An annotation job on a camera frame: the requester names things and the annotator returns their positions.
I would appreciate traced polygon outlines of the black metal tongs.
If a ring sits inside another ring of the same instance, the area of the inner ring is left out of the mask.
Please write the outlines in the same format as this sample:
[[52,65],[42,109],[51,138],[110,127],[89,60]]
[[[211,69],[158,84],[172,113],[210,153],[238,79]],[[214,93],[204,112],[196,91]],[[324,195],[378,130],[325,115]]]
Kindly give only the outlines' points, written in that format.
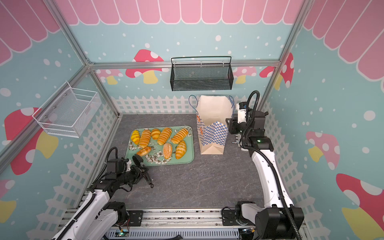
[[152,182],[152,178],[150,177],[149,169],[145,165],[142,165],[144,162],[143,158],[140,155],[135,154],[132,156],[132,160],[134,162],[132,169],[136,173],[133,185],[138,184],[141,179],[145,179],[151,189],[153,189],[154,184]]

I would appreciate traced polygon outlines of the checkered paper croissant bag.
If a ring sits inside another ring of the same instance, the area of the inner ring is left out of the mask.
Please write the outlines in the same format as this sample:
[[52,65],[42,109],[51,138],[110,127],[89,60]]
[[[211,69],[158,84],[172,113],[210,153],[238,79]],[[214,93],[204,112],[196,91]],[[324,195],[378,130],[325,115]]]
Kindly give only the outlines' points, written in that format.
[[223,155],[229,133],[226,119],[231,119],[235,111],[233,97],[190,95],[188,101],[196,111],[201,155]]

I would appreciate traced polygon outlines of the yellow fake bread roll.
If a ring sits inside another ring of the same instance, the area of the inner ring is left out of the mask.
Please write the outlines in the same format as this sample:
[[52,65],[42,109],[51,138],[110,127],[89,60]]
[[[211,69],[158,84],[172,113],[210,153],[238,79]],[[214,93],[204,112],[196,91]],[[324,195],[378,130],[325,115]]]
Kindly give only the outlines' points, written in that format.
[[138,130],[134,130],[131,135],[131,141],[135,144],[138,145],[140,142],[140,132]]

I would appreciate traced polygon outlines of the orange fake croissant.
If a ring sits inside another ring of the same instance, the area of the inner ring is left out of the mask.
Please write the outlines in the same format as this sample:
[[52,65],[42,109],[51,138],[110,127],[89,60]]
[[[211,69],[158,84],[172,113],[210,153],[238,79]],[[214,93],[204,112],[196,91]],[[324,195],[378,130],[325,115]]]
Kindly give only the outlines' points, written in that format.
[[146,148],[150,143],[151,137],[151,131],[148,129],[144,129],[140,137],[139,147],[141,149]]

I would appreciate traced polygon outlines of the small striped round bun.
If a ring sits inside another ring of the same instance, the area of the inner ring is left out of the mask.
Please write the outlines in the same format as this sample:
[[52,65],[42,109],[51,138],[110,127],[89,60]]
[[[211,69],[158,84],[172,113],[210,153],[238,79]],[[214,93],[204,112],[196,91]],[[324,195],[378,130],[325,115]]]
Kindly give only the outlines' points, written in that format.
[[157,140],[161,134],[161,131],[159,129],[153,129],[151,131],[151,137],[153,140]]

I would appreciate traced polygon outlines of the sesame fake bun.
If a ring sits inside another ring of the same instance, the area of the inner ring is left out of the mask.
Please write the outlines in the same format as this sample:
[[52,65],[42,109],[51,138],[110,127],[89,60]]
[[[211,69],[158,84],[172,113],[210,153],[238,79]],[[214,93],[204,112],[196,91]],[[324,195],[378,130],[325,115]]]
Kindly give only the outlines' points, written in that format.
[[164,158],[166,160],[170,159],[172,157],[172,153],[173,153],[173,146],[170,143],[165,143],[163,145],[163,156],[164,156]]

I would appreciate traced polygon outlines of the yellow fake bread loaf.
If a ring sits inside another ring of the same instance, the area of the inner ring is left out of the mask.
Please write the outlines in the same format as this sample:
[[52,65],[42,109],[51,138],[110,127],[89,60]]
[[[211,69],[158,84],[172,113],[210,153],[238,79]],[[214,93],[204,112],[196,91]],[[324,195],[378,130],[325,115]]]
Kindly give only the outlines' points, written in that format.
[[172,134],[171,128],[164,128],[157,139],[158,145],[163,146],[168,141],[171,134]]

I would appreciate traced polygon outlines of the pale yellow twisted bread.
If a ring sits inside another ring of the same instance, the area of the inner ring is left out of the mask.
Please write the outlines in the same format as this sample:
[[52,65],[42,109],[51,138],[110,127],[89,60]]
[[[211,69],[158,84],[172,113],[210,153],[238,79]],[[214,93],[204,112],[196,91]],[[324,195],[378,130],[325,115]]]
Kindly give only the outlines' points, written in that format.
[[189,134],[189,131],[188,129],[186,128],[183,128],[183,129],[180,129],[172,138],[171,138],[171,142],[173,144],[179,144],[181,141],[184,140],[184,138]]

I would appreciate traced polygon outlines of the glazed fake donut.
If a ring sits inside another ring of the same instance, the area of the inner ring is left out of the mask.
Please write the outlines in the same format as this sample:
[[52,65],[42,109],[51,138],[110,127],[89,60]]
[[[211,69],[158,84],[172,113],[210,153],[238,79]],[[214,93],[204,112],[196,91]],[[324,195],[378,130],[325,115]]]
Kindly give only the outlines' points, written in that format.
[[143,149],[139,150],[136,154],[143,157],[150,153],[152,148],[150,146],[144,147]]

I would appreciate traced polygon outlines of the golden fake croissant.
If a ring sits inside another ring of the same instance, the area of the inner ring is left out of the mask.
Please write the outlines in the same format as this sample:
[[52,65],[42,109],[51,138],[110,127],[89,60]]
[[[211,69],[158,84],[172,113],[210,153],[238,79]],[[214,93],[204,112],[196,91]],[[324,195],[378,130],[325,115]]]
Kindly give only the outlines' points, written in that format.
[[177,160],[181,159],[187,152],[187,145],[185,141],[181,141],[177,147],[175,152],[175,157]]

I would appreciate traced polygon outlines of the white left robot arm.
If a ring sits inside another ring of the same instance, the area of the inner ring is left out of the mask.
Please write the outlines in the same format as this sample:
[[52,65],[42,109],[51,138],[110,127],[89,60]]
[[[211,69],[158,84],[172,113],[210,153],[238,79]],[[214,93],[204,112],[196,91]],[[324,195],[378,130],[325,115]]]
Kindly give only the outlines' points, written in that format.
[[133,219],[123,202],[111,202],[118,190],[130,192],[141,179],[153,183],[144,160],[135,154],[130,159],[118,157],[118,149],[112,147],[106,156],[103,168],[87,188],[88,196],[81,207],[55,234],[54,240],[100,240],[112,226],[128,227]]

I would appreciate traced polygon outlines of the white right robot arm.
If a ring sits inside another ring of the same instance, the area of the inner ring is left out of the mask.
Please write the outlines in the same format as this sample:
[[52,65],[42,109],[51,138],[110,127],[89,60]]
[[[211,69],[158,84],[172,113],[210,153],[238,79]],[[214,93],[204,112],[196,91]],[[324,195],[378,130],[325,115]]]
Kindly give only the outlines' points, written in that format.
[[247,101],[237,104],[237,114],[226,119],[226,123],[229,133],[240,137],[239,146],[249,153],[257,168],[264,207],[252,201],[239,201],[232,214],[231,208],[224,207],[223,224],[240,225],[240,240],[301,240],[304,212],[294,205],[282,183],[272,140],[265,135],[269,113],[257,109],[259,99],[260,92],[253,91]]

